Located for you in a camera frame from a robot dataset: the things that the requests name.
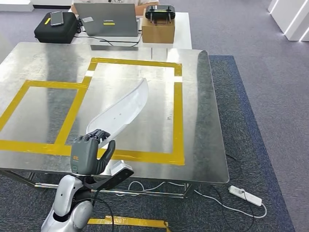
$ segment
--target smartphone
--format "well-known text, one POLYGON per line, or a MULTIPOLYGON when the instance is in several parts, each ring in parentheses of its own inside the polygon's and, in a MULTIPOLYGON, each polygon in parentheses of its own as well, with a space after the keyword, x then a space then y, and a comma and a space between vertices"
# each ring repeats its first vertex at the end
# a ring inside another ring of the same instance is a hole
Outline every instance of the smartphone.
POLYGON ((50 25, 57 26, 63 24, 63 14, 62 11, 50 13, 50 25))

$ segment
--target humanoid robot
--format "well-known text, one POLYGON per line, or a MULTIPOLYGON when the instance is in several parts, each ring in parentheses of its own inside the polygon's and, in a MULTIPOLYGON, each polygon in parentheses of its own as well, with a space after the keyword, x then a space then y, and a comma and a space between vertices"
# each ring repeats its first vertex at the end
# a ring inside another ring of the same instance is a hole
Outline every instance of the humanoid robot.
POLYGON ((93 175, 102 173, 115 149, 115 140, 96 159, 98 146, 110 135, 103 130, 95 130, 74 140, 70 156, 72 174, 60 180, 55 200, 41 232, 80 232, 87 226, 92 210, 102 189, 112 189, 133 174, 132 168, 118 161, 110 168, 111 177, 96 182, 93 175), (91 197, 91 190, 96 190, 91 197))

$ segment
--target cardboard box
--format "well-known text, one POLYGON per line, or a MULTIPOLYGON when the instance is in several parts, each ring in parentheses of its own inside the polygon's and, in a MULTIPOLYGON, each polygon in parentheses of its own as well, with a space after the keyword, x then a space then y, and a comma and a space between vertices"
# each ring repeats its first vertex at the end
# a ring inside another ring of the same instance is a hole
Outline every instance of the cardboard box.
POLYGON ((173 44, 175 35, 175 20, 172 22, 166 20, 158 21, 157 24, 151 23, 149 19, 143 15, 142 24, 143 43, 156 43, 156 44, 173 44))

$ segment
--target blue carpet border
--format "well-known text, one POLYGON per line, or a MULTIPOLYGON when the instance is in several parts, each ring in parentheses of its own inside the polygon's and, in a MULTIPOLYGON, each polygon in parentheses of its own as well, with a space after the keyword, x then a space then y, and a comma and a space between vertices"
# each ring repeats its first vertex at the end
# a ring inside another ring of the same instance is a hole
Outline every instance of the blue carpet border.
POLYGON ((255 153, 265 174, 268 194, 271 198, 274 207, 277 209, 277 218, 281 231, 295 232, 294 226, 289 216, 286 202, 281 193, 278 181, 273 166, 264 144, 264 141, 256 123, 251 105, 246 93, 243 83, 238 71, 234 56, 217 56, 210 55, 210 61, 225 61, 230 68, 230 73, 235 84, 240 100, 240 107, 244 114, 246 125, 255 153))

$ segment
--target metal table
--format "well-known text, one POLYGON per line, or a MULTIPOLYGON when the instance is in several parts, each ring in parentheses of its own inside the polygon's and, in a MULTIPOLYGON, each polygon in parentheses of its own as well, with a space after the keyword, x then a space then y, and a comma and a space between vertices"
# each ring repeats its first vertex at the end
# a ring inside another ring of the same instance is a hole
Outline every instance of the metal table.
POLYGON ((0 65, 0 172, 30 185, 12 171, 70 173, 72 140, 142 77, 146 106, 116 138, 109 165, 124 160, 142 179, 228 182, 207 52, 87 44, 20 43, 0 65))

